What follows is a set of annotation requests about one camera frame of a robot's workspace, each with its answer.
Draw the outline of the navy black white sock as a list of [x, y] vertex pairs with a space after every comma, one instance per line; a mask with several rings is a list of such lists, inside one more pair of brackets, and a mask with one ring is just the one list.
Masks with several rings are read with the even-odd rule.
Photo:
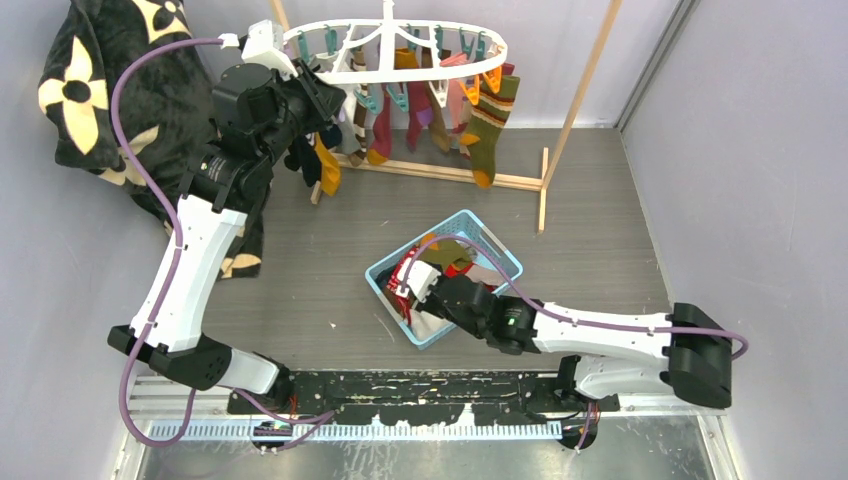
[[313, 187], [321, 179], [322, 164], [315, 146], [315, 133], [299, 136], [292, 141], [284, 157], [284, 165], [291, 171], [300, 171], [307, 187]]

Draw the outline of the brown white orange sock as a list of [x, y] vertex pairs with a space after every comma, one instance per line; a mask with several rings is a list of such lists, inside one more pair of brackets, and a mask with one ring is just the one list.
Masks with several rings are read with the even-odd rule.
[[314, 151], [321, 165], [321, 191], [334, 196], [341, 184], [341, 167], [335, 155], [330, 151], [330, 132], [322, 131], [315, 135]]

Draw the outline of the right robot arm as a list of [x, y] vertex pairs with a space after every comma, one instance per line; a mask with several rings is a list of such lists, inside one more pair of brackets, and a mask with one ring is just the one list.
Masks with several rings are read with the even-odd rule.
[[737, 339], [693, 304], [640, 315], [577, 310], [497, 295], [465, 275], [433, 275], [409, 288], [418, 309], [504, 354], [561, 355], [565, 370], [554, 387], [567, 410], [619, 394], [672, 394], [712, 409], [732, 404]]

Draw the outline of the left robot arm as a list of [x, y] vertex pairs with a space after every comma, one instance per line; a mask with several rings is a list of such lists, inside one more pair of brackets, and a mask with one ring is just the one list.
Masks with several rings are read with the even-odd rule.
[[213, 88], [215, 138], [196, 147], [178, 186], [178, 226], [138, 314], [111, 329], [107, 342], [166, 378], [197, 389], [222, 386], [252, 392], [269, 413], [292, 397], [288, 369], [234, 349], [202, 332], [206, 304], [238, 232], [247, 231], [267, 201], [273, 166], [292, 142], [329, 127], [345, 99], [301, 59], [285, 78], [245, 63], [227, 69]]

